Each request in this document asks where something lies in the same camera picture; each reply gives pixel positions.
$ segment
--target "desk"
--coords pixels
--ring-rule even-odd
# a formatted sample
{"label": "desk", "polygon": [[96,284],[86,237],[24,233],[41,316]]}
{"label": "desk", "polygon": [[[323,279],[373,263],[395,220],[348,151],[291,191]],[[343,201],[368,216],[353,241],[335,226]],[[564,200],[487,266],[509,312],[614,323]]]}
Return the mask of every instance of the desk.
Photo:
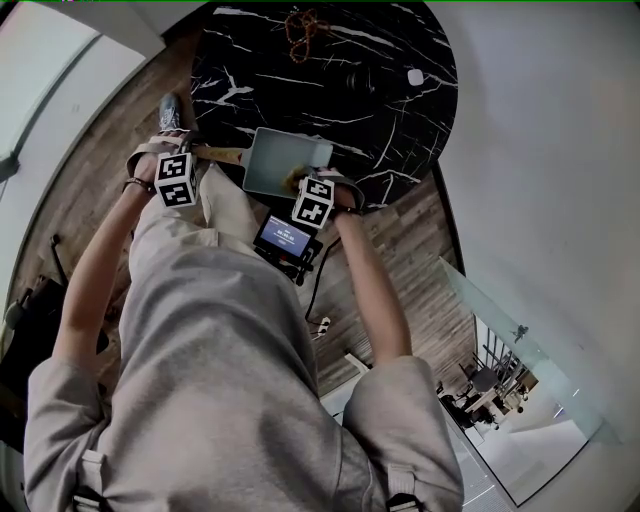
{"label": "desk", "polygon": [[[383,208],[420,183],[451,132],[458,78],[447,37],[423,3],[299,7],[316,9],[331,27],[311,39],[303,64],[289,55],[285,20],[293,6],[203,13],[209,19],[191,82],[200,131],[219,147],[249,147],[260,126],[328,140],[331,165],[362,188],[366,211]],[[422,74],[420,85],[409,83],[409,70]],[[242,169],[221,167],[241,184]]]}

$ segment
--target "display screen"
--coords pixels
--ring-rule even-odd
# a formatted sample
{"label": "display screen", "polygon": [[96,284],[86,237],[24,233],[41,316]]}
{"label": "display screen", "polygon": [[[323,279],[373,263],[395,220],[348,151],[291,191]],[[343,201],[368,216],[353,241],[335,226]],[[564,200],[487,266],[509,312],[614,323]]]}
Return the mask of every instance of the display screen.
{"label": "display screen", "polygon": [[309,243],[311,236],[277,217],[271,216],[264,225],[260,238],[277,245],[293,256],[299,257]]}

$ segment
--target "wooden floor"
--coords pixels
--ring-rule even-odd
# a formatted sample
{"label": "wooden floor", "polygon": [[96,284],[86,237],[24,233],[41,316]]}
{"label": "wooden floor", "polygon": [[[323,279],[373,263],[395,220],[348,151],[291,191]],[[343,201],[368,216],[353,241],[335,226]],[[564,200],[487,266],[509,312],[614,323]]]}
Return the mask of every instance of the wooden floor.
{"label": "wooden floor", "polygon": [[[30,230],[17,267],[11,295],[32,286],[39,274],[55,276],[48,240],[62,239],[59,253],[70,274],[100,222],[120,194],[126,179],[124,163],[133,149],[157,131],[157,105],[168,91],[189,106],[191,61],[199,37],[192,20],[172,37],[167,49],[131,80],[98,116],[63,166]],[[195,127],[193,113],[184,113]],[[398,290],[411,327],[416,355],[431,364],[445,387],[459,388],[464,376],[458,363],[471,363],[475,346],[471,314],[447,286],[438,264],[442,256],[456,266],[449,229],[434,180],[429,176],[401,201],[366,217],[366,227]],[[336,237],[331,228],[323,242]],[[112,387],[119,362],[118,320],[130,280],[128,246],[122,254],[111,306],[105,319],[110,347],[103,354],[101,380]],[[301,304],[311,296],[315,274],[299,289]],[[350,350],[365,362],[371,352],[358,319],[348,269],[338,245],[323,271],[312,319],[329,316],[327,336],[314,342],[321,393],[356,373],[344,359]]]}

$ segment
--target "wristband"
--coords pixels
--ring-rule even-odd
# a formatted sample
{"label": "wristband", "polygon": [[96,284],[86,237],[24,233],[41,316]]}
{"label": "wristband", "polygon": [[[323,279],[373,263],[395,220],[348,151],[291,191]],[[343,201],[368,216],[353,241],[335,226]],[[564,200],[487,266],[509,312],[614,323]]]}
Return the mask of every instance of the wristband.
{"label": "wristband", "polygon": [[149,183],[148,181],[144,181],[144,180],[141,180],[140,178],[135,178],[135,177],[129,178],[127,181],[124,182],[122,191],[124,192],[124,190],[132,183],[135,183],[136,185],[140,185],[143,189],[146,190],[147,194],[149,195],[153,196],[156,193],[156,188],[154,187],[153,183]]}

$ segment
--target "wrist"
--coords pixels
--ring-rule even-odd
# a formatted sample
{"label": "wrist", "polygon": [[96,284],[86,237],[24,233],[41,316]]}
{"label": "wrist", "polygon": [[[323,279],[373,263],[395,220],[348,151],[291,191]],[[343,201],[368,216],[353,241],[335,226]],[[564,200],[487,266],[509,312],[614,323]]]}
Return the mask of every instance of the wrist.
{"label": "wrist", "polygon": [[336,228],[340,230],[342,226],[352,225],[352,224],[361,224],[362,217],[357,213],[339,211],[339,212],[336,212],[336,214],[334,215],[333,222],[336,225]]}
{"label": "wrist", "polygon": [[122,191],[122,198],[135,203],[147,204],[153,196],[137,183],[129,183]]}

